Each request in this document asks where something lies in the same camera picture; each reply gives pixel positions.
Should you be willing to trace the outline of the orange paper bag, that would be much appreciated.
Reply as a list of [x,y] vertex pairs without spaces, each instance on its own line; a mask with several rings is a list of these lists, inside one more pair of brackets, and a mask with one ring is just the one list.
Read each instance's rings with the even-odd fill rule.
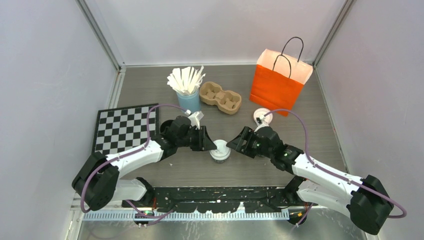
[[[284,53],[295,39],[301,42],[298,57]],[[313,73],[313,66],[300,60],[303,50],[304,41],[298,36],[281,51],[265,49],[256,62],[249,100],[269,110],[291,110]]]

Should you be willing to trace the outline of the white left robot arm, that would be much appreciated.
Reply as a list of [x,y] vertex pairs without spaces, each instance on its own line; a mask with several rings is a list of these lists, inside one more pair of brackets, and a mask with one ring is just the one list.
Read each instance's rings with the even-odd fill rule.
[[194,152],[217,149],[206,126],[197,124],[193,117],[178,116],[163,122],[159,133],[143,145],[115,154],[104,155],[99,151],[91,154],[71,186],[80,195],[80,204],[88,205],[91,211],[115,201],[131,201],[148,207],[155,198],[153,187],[142,177],[132,180],[123,177],[145,165],[160,162],[183,147]]

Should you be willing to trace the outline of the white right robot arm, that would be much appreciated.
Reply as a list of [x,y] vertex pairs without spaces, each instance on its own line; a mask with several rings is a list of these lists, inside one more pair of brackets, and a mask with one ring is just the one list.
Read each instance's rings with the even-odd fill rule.
[[325,165],[283,143],[269,126],[257,130],[246,126],[227,147],[251,158],[269,158],[278,170],[293,174],[281,192],[291,205],[307,202],[332,209],[368,234],[377,235],[394,208],[383,198],[388,193],[378,178],[362,178]]

